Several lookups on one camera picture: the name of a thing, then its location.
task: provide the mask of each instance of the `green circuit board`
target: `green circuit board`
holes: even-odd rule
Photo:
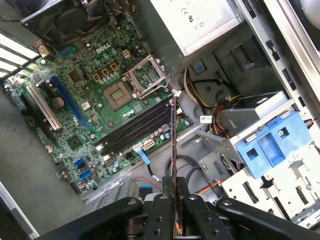
[[[58,57],[54,59],[36,60],[2,84],[61,167],[60,176],[81,195],[91,189],[96,190],[99,183],[135,164],[140,156],[133,151],[133,146],[153,142],[145,149],[148,154],[170,140],[171,130],[159,125],[125,146],[120,153],[106,157],[96,148],[98,141],[139,118],[158,103],[167,101],[169,104],[171,91],[160,88],[146,98],[136,99],[132,96],[132,86],[122,81],[124,73],[148,56],[127,21],[110,24],[56,54]],[[51,80],[52,76],[58,77],[83,121],[76,117],[61,96]],[[136,76],[142,86],[159,78],[150,64],[137,70]],[[59,130],[52,130],[48,124],[51,136],[36,118],[41,111],[27,89],[29,86],[39,90],[62,125]],[[27,107],[26,99],[32,110]],[[179,114],[177,132],[185,130],[190,123],[183,112]],[[171,127],[170,119],[166,125]],[[84,160],[84,163],[76,166],[78,160]],[[86,177],[80,177],[88,171]]]

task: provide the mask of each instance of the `barcode sticker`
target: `barcode sticker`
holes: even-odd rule
[[[200,123],[201,124],[211,124],[212,123],[212,116],[200,116]]]

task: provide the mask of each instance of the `blue sata port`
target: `blue sata port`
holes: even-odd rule
[[[80,179],[85,179],[85,178],[89,177],[91,175],[91,173],[92,173],[91,170],[87,169],[87,170],[85,170],[83,173],[81,173],[79,175],[79,178]]]
[[[78,167],[78,166],[80,166],[81,164],[84,164],[84,163],[85,163],[85,159],[83,157],[81,157],[77,161],[74,162],[74,166]]]

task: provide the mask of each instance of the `microchip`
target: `microchip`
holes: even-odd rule
[[[76,150],[77,148],[83,145],[80,138],[77,135],[74,135],[73,137],[69,138],[67,140],[67,143],[69,144],[72,150]]]
[[[74,84],[77,84],[78,82],[81,81],[81,77],[76,70],[69,72],[68,75]]]
[[[82,103],[81,104],[81,107],[83,108],[83,110],[87,110],[87,109],[89,109],[91,106],[90,106],[90,104],[89,104],[89,102],[84,102],[84,103]]]
[[[117,110],[131,101],[132,96],[123,82],[118,82],[103,91],[103,95],[113,108]]]
[[[41,78],[41,76],[39,74],[36,74],[36,75],[33,76],[33,80],[36,83],[38,83],[38,82],[40,82],[42,80],[42,78]]]

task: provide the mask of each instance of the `blue cable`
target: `blue cable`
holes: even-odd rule
[[[142,160],[145,162],[145,164],[149,165],[151,163],[149,158],[145,155],[145,153],[142,151],[141,148],[138,148],[136,150],[136,153],[139,154],[139,156],[142,158]]]

